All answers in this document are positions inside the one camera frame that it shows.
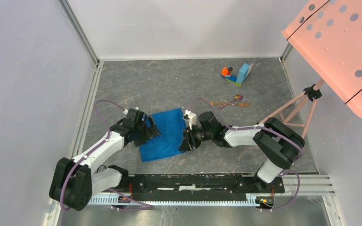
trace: lego toy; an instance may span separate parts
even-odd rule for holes
[[[221,76],[225,78],[226,80],[236,84],[237,86],[241,86],[243,81],[246,79],[247,75],[249,74],[250,70],[252,69],[253,63],[251,65],[244,64],[242,65],[241,69],[238,72],[238,76],[235,77],[235,75],[232,75],[232,67],[229,67],[228,69],[224,67],[221,71]]]

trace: blue lego brick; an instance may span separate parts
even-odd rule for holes
[[[244,63],[244,65],[242,65],[241,69],[239,70],[238,73],[238,77],[236,80],[236,83],[242,84],[243,81],[245,80],[245,78],[247,77],[247,73],[249,70],[250,65]]]
[[[230,80],[230,81],[232,81],[232,82],[236,82],[236,81],[237,81],[237,77],[235,77],[234,75],[231,75],[231,77],[225,78],[225,79]]]

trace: lego figure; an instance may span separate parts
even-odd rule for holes
[[[227,78],[231,77],[231,72],[232,72],[232,67],[228,68],[228,72],[227,72]]]

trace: white wall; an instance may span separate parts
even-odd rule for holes
[[[94,65],[57,0],[0,0],[0,226],[38,226]]]
[[[69,0],[102,59],[274,57],[307,0]]]
[[[286,61],[294,94],[320,78],[296,50]],[[330,175],[342,215],[349,226],[362,226],[362,119],[328,85],[321,89],[308,131],[321,173]],[[302,111],[307,118],[309,106]]]

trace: gray marble floor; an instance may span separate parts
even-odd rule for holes
[[[243,63],[254,66],[241,87],[220,77],[223,67],[238,71]],[[203,97],[209,101],[231,100],[236,94],[251,102],[249,107],[227,106],[218,111],[231,125],[253,125],[292,98],[287,78],[277,58],[248,59],[191,59],[160,61],[105,62],[99,81],[96,100],[110,99],[126,108],[139,107],[147,114],[182,108],[190,101]],[[209,108],[196,102],[193,112],[200,114]],[[110,124],[124,117],[122,112],[102,103],[99,110]],[[288,114],[292,108],[285,110]],[[292,123],[299,123],[296,116]],[[97,142],[105,133],[105,126],[92,113],[84,149]],[[212,142],[203,143],[197,150],[174,157],[141,162],[139,149],[128,145],[112,155],[105,165],[115,164],[130,173],[200,173],[200,172],[256,172],[266,157],[257,147],[238,146],[219,148]],[[316,167],[306,140],[303,157],[293,169],[315,172]]]

